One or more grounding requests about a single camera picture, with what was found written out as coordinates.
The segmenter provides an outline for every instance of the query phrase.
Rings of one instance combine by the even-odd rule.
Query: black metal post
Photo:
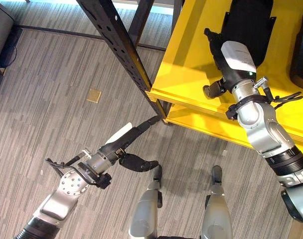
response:
[[[172,33],[173,29],[176,26],[176,23],[177,23],[177,20],[178,20],[178,17],[180,15],[181,8],[182,8],[184,2],[185,2],[184,0],[174,0],[174,2],[173,2],[173,14],[172,14],[172,23],[171,23],[171,33]]]
[[[152,8],[153,1],[154,0],[144,0],[140,1],[138,4],[138,8],[135,12],[130,29],[128,30],[128,34],[130,35],[135,47],[140,41],[144,26]]]
[[[90,21],[103,36],[104,40],[127,70],[151,107],[162,118],[166,118],[160,102],[150,101],[145,91],[150,91],[152,84],[111,0],[77,0]]]

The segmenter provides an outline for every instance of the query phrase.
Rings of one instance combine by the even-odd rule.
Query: black cable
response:
[[[73,169],[87,184],[89,184],[89,185],[95,185],[95,186],[98,186],[98,184],[97,183],[91,183],[91,182],[89,182],[82,174],[81,174],[81,172],[80,171],[78,171],[75,167],[73,167],[73,166],[67,166],[66,164],[64,164],[63,162],[61,162],[61,164],[58,164],[58,163],[56,163],[56,162],[53,162],[51,159],[46,159],[45,160],[45,162],[47,162],[48,164],[50,164],[52,167],[55,167],[56,169],[58,169],[58,168],[62,168],[62,169],[64,169],[64,168],[71,168],[71,169]]]
[[[6,66],[2,66],[2,68],[6,68],[6,67],[9,67],[10,65],[12,65],[13,64],[13,62],[16,60],[16,56],[17,56],[17,48],[16,48],[16,46],[13,46],[14,47],[14,49],[15,49],[15,56],[14,56],[14,59],[10,62],[10,63],[8,63]]]
[[[70,165],[72,165],[73,163],[77,162],[80,159],[81,159],[80,156],[76,155],[74,158],[72,158],[70,161],[68,161],[65,165],[70,166]]]
[[[278,102],[280,104],[276,105],[275,106],[275,110],[281,106],[283,106],[285,103],[288,103],[288,102],[291,102],[291,101],[298,101],[298,100],[301,100],[303,98],[303,96],[299,96],[301,94],[301,91],[299,92],[296,92],[292,95],[289,95],[289,96],[284,96],[284,97],[279,97],[279,96],[276,96],[273,100],[273,102]]]
[[[47,163],[49,163],[49,162],[53,162],[50,158],[47,158],[46,160],[45,160],[45,162],[47,162]],[[58,168],[56,168],[56,167],[54,167],[53,165],[51,165],[51,167],[54,169],[54,171],[57,173],[57,175],[61,178],[61,177],[63,177],[63,173],[58,169]]]

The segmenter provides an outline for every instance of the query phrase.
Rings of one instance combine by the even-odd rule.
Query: floor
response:
[[[44,2],[1,2],[20,25],[37,26],[84,34],[100,35],[79,5]],[[124,26],[129,29],[135,11],[117,9]],[[140,43],[166,48],[171,34],[172,16],[151,12]]]
[[[46,157],[66,162],[84,147],[94,151],[127,122],[154,115],[102,40],[25,29],[17,51],[0,88],[0,239],[18,233],[57,187]],[[163,52],[138,52],[154,79]],[[98,104],[86,101],[90,88],[102,91]],[[293,220],[281,187],[255,151],[159,122],[128,152],[163,166],[158,235],[199,237],[210,170],[219,164],[234,238],[288,238]],[[111,185],[89,188],[57,238],[129,238],[131,215],[152,173],[118,164],[108,172]]]

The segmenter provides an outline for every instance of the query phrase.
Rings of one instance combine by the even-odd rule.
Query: yellow shelving unit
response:
[[[175,104],[167,121],[250,147],[237,122],[225,112],[234,99],[230,93],[207,99],[202,91],[221,79],[214,64],[204,29],[220,32],[231,0],[187,0],[177,21],[159,72],[150,92],[156,99]],[[301,26],[303,0],[274,0],[271,16],[276,22],[266,58],[257,69],[257,78],[267,76],[274,96],[287,96],[303,89],[289,79],[289,69]],[[303,151],[303,99],[277,109],[277,119]]]

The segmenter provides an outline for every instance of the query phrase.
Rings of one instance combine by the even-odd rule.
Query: perforated metal frame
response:
[[[150,101],[145,91],[150,91],[152,84],[144,69],[124,24],[111,0],[77,0],[95,28],[104,38],[131,79],[135,82],[143,96],[148,100],[154,111],[166,118],[162,105],[157,100]]]

